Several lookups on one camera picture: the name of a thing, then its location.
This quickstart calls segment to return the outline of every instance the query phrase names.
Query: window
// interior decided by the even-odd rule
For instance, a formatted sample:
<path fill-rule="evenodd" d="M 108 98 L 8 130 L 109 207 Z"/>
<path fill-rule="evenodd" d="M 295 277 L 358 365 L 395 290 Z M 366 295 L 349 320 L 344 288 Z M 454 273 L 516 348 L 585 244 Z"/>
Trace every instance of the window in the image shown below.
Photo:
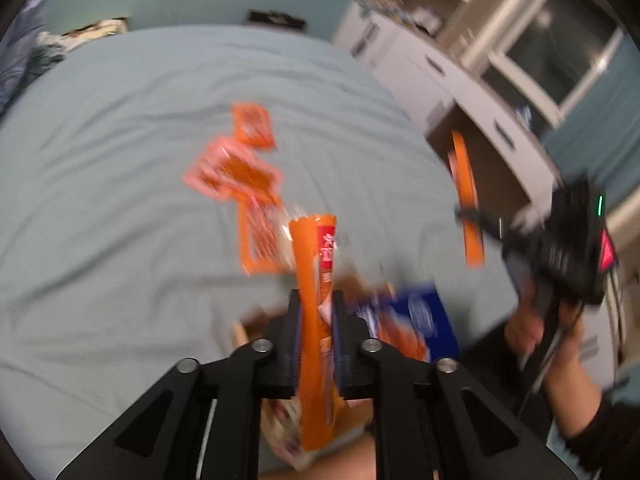
<path fill-rule="evenodd" d="M 622 37 L 592 0 L 529 0 L 488 54 L 482 78 L 541 137 L 591 88 Z"/>

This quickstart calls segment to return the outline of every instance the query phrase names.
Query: mattress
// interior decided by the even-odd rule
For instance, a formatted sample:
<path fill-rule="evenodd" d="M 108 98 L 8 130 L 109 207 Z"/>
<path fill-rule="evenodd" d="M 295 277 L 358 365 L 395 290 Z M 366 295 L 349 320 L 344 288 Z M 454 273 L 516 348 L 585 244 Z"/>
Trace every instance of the mattress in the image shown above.
<path fill-rule="evenodd" d="M 433 280 L 462 346 L 512 309 L 496 247 L 466 268 L 446 168 L 347 53 L 242 27 L 96 41 L 0 124 L 0 427 L 38 480 L 180 358 L 228 355 L 232 320 L 286 304 L 290 276 L 242 272 L 235 207 L 181 180 L 236 101 L 270 111 L 284 201 L 335 214 L 368 282 Z"/>

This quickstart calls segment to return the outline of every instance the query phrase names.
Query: curtain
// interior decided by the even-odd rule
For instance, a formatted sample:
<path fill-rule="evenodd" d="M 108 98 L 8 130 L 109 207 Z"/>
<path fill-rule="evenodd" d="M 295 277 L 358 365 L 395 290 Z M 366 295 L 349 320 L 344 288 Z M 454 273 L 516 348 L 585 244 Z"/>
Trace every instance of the curtain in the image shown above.
<path fill-rule="evenodd" d="M 542 143 L 562 176 L 587 173 L 605 190 L 607 210 L 640 185 L 640 52 L 623 40 L 608 70 Z"/>

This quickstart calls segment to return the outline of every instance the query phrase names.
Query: human hand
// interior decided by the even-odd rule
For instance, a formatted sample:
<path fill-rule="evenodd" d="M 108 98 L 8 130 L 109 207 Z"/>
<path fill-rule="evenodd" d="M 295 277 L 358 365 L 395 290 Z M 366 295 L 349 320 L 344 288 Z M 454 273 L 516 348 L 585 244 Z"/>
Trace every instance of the human hand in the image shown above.
<path fill-rule="evenodd" d="M 532 283 L 524 288 L 520 304 L 513 316 L 504 327 L 504 338 L 507 346 L 518 357 L 529 356 L 542 341 L 545 331 L 544 320 L 533 306 L 536 289 Z M 584 338 L 584 323 L 580 316 L 580 309 L 572 303 L 561 303 L 559 309 L 560 325 L 567 328 L 564 341 L 551 362 L 550 372 L 562 370 L 569 364 L 578 362 L 580 345 Z"/>

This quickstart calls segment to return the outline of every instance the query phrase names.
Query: silver bolt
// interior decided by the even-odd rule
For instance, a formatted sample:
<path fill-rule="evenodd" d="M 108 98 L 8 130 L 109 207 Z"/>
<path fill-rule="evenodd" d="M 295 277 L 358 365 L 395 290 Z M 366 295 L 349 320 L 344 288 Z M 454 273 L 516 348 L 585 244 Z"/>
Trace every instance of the silver bolt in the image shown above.
<path fill-rule="evenodd" d="M 436 366 L 441 372 L 450 374 L 451 372 L 455 372 L 458 369 L 458 362 L 451 357 L 445 357 L 443 359 L 440 359 Z"/>
<path fill-rule="evenodd" d="M 378 339 L 365 339 L 360 345 L 360 347 L 365 352 L 373 353 L 373 352 L 377 352 L 382 348 L 382 343 Z"/>
<path fill-rule="evenodd" d="M 196 359 L 186 357 L 175 366 L 181 374 L 190 374 L 198 369 L 199 362 Z"/>
<path fill-rule="evenodd" d="M 273 343 L 268 339 L 256 339 L 252 344 L 251 348 L 253 348 L 256 352 L 264 353 L 268 352 L 273 348 Z"/>

